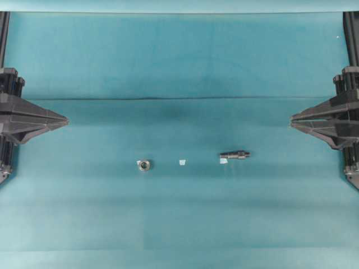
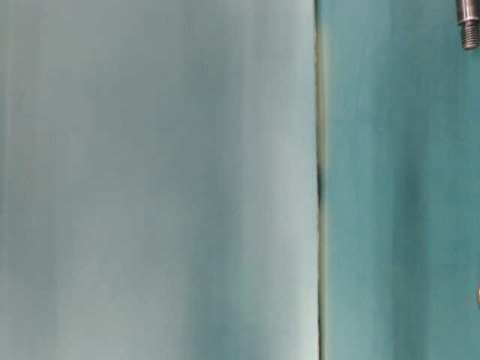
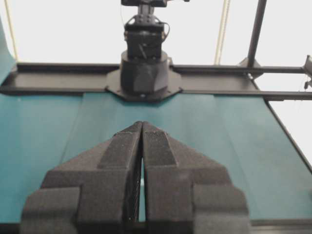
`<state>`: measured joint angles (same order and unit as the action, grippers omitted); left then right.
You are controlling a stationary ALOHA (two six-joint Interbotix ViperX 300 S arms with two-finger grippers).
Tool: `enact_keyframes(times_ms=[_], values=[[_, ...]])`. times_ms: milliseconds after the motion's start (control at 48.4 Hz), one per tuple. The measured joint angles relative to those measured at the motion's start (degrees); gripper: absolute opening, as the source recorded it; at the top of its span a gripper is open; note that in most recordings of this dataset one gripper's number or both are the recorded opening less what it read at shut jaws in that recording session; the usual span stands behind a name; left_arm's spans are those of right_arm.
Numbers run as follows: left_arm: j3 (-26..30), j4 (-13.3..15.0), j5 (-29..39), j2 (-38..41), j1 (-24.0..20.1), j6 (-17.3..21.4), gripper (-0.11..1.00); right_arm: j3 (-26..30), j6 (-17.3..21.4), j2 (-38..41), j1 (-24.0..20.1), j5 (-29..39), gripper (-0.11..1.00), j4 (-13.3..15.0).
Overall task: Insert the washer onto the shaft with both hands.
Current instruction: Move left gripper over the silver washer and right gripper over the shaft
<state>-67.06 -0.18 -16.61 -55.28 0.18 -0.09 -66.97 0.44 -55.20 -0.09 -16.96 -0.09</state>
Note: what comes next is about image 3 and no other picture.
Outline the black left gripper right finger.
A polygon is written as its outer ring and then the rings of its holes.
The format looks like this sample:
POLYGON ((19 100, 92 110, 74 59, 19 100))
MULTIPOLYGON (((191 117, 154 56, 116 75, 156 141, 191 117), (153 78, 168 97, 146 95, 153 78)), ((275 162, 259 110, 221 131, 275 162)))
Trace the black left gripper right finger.
POLYGON ((248 234, 249 208, 227 168, 165 131, 142 126, 151 234, 248 234))

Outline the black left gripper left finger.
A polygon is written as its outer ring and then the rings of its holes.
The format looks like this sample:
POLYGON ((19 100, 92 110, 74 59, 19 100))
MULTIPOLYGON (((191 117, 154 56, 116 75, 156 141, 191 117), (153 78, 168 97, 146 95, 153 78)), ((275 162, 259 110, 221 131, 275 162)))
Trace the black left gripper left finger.
POLYGON ((142 122, 49 170, 28 196, 22 234, 123 234, 138 219, 142 122))

